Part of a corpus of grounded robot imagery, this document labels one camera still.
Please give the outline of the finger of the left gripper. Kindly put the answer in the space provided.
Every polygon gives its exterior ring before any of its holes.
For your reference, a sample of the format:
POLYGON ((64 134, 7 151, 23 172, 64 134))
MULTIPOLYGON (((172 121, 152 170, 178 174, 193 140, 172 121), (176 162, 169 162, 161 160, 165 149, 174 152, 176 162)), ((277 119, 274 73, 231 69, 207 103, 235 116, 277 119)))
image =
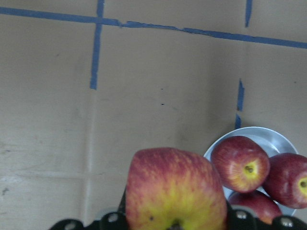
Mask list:
POLYGON ((124 190, 117 211, 104 214, 88 226, 77 219, 63 219, 51 226, 50 230, 126 230, 126 190, 124 190))
POLYGON ((307 230, 307 224, 293 216, 281 215, 267 224, 248 207, 227 202, 227 211, 227 230, 307 230))

